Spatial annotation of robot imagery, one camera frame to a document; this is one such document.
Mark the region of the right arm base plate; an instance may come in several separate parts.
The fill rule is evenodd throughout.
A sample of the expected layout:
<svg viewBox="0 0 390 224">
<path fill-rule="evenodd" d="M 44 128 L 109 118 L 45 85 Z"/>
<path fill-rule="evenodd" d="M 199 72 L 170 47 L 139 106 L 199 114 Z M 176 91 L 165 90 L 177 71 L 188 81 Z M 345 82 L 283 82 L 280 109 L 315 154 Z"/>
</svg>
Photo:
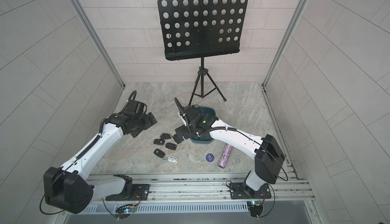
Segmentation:
<svg viewBox="0 0 390 224">
<path fill-rule="evenodd" d="M 245 183 L 228 181 L 226 186 L 230 189 L 231 199 L 271 199 L 270 187 L 267 183 L 263 184 L 259 190 L 255 191 Z"/>
</svg>

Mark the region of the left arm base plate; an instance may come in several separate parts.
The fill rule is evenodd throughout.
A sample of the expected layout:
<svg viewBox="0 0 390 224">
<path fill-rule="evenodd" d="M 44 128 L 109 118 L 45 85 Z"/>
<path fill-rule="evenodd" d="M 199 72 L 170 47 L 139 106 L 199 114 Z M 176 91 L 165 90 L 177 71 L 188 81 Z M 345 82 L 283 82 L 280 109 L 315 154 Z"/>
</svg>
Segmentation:
<svg viewBox="0 0 390 224">
<path fill-rule="evenodd" d="M 106 201 L 145 201 L 149 194 L 149 184 L 133 184 L 125 186 L 120 194 L 110 195 L 105 198 Z"/>
</svg>

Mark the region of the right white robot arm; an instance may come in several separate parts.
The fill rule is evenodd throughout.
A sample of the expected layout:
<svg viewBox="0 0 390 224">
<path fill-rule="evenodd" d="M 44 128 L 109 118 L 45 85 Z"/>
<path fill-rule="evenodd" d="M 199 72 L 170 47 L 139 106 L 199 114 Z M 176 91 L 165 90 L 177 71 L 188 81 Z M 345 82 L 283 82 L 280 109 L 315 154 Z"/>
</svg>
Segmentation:
<svg viewBox="0 0 390 224">
<path fill-rule="evenodd" d="M 255 162 L 255 169 L 249 172 L 242 184 L 243 192 L 248 197 L 259 195 L 265 184 L 276 183 L 285 155 L 273 136 L 251 135 L 231 127 L 217 116 L 198 112 L 193 105 L 184 107 L 177 98 L 174 101 L 184 123 L 175 130 L 173 139 L 177 144 L 189 138 L 207 136 L 247 154 Z"/>
</svg>

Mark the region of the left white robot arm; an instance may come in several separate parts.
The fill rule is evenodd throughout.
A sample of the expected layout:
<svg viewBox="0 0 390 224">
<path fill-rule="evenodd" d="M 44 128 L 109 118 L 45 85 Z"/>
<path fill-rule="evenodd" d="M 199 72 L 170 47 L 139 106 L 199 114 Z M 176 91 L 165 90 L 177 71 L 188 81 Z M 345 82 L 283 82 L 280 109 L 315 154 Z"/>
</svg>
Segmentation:
<svg viewBox="0 0 390 224">
<path fill-rule="evenodd" d="M 78 214 L 91 201 L 105 197 L 138 202 L 147 198 L 148 191 L 135 189 L 133 179 L 124 174 L 115 174 L 106 180 L 87 180 L 98 161 L 123 136 L 137 137 L 156 124 L 153 114 L 147 112 L 147 105 L 137 101 L 136 95 L 137 91 L 133 91 L 120 112 L 102 119 L 98 133 L 75 156 L 44 173 L 41 203 L 56 207 L 60 212 Z"/>
</svg>

